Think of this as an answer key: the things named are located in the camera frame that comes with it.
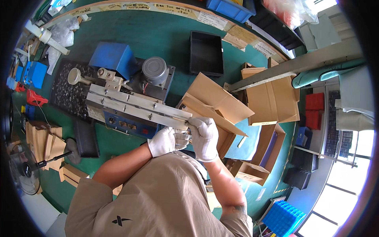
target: beige shirt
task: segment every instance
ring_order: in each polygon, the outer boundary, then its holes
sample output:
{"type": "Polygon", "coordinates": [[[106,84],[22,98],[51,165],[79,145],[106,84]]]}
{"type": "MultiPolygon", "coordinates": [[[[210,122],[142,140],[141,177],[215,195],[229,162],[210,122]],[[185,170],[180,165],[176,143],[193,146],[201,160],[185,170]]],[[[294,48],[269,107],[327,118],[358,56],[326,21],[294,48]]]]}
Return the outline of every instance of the beige shirt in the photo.
{"type": "Polygon", "coordinates": [[[67,237],[252,236],[248,215],[218,220],[210,212],[200,173],[177,154],[151,159],[114,201],[112,195],[107,185],[80,179],[67,215],[67,237]]]}

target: worker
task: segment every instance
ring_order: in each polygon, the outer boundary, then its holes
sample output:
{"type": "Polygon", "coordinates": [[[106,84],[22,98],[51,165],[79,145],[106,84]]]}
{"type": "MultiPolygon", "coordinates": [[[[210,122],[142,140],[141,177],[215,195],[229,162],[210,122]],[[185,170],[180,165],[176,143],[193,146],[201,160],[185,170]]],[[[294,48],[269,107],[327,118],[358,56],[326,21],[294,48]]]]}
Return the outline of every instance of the worker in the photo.
{"type": "Polygon", "coordinates": [[[196,160],[180,152],[188,135],[166,127],[147,143],[81,178],[66,219],[66,236],[252,236],[246,197],[219,158],[211,118],[190,118],[196,160]],[[207,171],[222,207],[210,211],[207,171]],[[112,190],[123,184],[113,200],[112,190]]]}

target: white work glove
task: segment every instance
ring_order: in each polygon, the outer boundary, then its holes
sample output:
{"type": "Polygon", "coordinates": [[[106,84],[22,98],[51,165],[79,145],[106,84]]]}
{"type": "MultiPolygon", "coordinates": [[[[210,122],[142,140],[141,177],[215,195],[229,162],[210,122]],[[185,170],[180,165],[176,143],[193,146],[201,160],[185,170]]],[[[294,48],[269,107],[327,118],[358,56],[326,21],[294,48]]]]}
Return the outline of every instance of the white work glove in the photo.
{"type": "Polygon", "coordinates": [[[172,151],[182,150],[187,147],[189,136],[183,134],[186,131],[164,127],[155,134],[147,143],[153,157],[158,157],[172,151]]]}
{"type": "Polygon", "coordinates": [[[196,160],[212,162],[219,158],[217,152],[218,130],[213,118],[189,118],[192,145],[196,160]]]}

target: shirt logo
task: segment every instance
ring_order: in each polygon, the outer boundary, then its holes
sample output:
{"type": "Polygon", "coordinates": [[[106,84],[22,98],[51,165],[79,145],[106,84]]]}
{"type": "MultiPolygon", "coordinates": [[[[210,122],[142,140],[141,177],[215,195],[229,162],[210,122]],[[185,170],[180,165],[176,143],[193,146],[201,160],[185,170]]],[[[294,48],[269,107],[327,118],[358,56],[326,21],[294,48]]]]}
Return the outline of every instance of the shirt logo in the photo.
{"type": "Polygon", "coordinates": [[[122,226],[123,221],[132,221],[131,219],[121,218],[120,216],[117,216],[117,219],[112,221],[114,224],[119,224],[119,226],[122,226]]]}

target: red wire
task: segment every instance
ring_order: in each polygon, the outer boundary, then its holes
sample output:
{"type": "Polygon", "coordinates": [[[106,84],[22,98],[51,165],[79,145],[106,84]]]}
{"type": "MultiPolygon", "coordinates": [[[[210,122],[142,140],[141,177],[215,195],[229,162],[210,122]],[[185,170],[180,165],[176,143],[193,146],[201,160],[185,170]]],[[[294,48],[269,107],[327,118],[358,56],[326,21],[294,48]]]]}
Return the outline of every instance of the red wire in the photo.
{"type": "Polygon", "coordinates": [[[143,94],[146,94],[145,90],[146,90],[147,85],[148,85],[148,82],[146,83],[145,88],[143,89],[143,94]]]}

